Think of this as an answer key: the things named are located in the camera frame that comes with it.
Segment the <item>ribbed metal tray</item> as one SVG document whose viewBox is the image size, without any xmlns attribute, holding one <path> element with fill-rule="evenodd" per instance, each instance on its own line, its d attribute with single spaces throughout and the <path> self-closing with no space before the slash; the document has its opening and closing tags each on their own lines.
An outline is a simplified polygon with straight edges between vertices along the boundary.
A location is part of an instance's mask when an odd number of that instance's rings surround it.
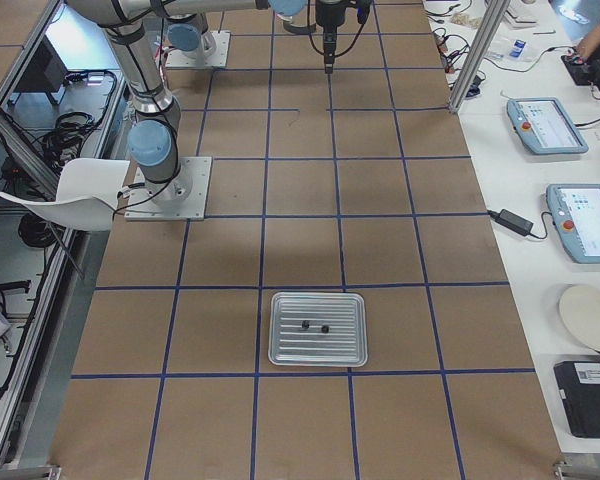
<svg viewBox="0 0 600 480">
<path fill-rule="evenodd" d="M 303 320 L 310 328 L 301 330 Z M 327 334 L 321 327 L 328 325 Z M 339 292 L 278 292 L 271 300 L 268 358 L 278 366 L 351 367 L 368 361 L 363 297 Z"/>
</svg>

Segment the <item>far blue teach pendant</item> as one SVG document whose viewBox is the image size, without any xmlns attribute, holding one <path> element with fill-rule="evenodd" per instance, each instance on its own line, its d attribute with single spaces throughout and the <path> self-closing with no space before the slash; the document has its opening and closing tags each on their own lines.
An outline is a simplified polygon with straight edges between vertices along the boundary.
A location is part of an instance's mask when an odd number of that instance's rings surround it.
<svg viewBox="0 0 600 480">
<path fill-rule="evenodd" d="M 589 150 L 557 98 L 509 99 L 506 113 L 522 144 L 535 155 L 582 154 Z"/>
</svg>

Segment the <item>blue teach pendant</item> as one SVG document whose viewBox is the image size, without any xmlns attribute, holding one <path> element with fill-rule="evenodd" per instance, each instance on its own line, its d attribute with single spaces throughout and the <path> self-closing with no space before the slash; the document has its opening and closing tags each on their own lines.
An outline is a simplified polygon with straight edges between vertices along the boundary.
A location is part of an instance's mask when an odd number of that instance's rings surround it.
<svg viewBox="0 0 600 480">
<path fill-rule="evenodd" d="M 600 184 L 550 184 L 546 203 L 571 259 L 600 264 Z"/>
<path fill-rule="evenodd" d="M 509 99 L 506 113 L 522 144 L 535 155 L 582 154 L 589 150 L 557 98 Z"/>
</svg>

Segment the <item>black power adapter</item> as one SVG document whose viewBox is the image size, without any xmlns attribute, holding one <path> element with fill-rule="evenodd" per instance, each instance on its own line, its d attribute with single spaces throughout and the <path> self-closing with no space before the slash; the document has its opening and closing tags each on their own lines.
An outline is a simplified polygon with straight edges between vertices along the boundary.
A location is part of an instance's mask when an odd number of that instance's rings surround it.
<svg viewBox="0 0 600 480">
<path fill-rule="evenodd" d="M 507 209 L 501 209 L 500 211 L 488 210 L 487 213 L 496 224 L 522 237 L 532 237 L 537 240 L 544 240 L 548 236 L 548 228 L 544 221 L 544 216 L 548 215 L 548 212 L 543 212 L 541 214 L 542 225 L 544 228 L 544 233 L 542 235 L 536 235 L 532 232 L 534 227 L 533 222 Z"/>
</svg>

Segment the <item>white plastic chair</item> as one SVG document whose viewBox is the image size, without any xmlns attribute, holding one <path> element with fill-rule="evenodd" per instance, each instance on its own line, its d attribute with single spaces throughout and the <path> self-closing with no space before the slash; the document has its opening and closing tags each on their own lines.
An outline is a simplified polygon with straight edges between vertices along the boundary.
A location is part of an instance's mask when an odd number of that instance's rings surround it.
<svg viewBox="0 0 600 480">
<path fill-rule="evenodd" d="M 129 160 L 76 158 L 64 166 L 54 201 L 26 200 L 5 192 L 0 197 L 52 224 L 79 231 L 110 231 L 129 164 Z"/>
</svg>

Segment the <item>near blue teach pendant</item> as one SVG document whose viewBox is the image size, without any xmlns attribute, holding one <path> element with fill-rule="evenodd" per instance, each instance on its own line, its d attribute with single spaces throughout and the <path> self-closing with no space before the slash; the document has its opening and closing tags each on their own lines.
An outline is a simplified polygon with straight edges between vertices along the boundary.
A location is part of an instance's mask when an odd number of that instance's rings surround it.
<svg viewBox="0 0 600 480">
<path fill-rule="evenodd" d="M 600 264 L 600 184 L 550 184 L 546 203 L 571 259 Z"/>
</svg>

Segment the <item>white plate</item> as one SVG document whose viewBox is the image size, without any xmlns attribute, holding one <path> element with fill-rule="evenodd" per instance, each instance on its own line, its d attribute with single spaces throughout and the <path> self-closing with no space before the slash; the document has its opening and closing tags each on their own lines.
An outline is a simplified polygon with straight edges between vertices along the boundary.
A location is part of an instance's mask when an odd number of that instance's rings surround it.
<svg viewBox="0 0 600 480">
<path fill-rule="evenodd" d="M 558 309 L 569 333 L 600 352 L 600 290 L 589 285 L 570 286 L 561 295 Z"/>
</svg>

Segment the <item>black box with label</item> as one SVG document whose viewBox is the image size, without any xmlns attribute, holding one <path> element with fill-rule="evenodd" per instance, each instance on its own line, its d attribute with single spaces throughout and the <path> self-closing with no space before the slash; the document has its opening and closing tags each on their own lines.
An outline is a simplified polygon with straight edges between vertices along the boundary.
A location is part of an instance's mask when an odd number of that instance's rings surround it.
<svg viewBox="0 0 600 480">
<path fill-rule="evenodd" d="M 554 376 L 571 434 L 600 439 L 600 361 L 564 361 Z"/>
</svg>

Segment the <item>aluminium frame post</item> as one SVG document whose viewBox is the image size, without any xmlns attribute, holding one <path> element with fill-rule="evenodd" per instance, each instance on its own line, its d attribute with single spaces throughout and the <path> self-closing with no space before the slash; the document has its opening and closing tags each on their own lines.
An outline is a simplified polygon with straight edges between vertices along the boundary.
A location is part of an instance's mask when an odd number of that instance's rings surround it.
<svg viewBox="0 0 600 480">
<path fill-rule="evenodd" d="M 469 53 L 461 68 L 448 101 L 450 113 L 458 113 L 487 49 L 509 5 L 509 0 L 489 1 L 482 21 L 476 31 Z"/>
</svg>

